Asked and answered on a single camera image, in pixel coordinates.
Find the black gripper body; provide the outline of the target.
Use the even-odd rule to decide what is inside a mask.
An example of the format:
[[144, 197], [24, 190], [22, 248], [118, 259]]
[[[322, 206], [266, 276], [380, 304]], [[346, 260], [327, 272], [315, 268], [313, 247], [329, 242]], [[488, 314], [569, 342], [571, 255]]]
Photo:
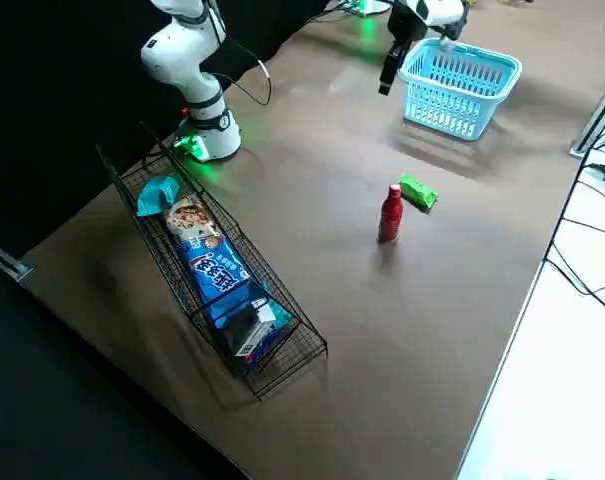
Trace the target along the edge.
[[387, 28], [393, 37], [393, 45], [403, 47], [422, 40], [427, 32], [427, 26], [404, 1], [393, 2]]

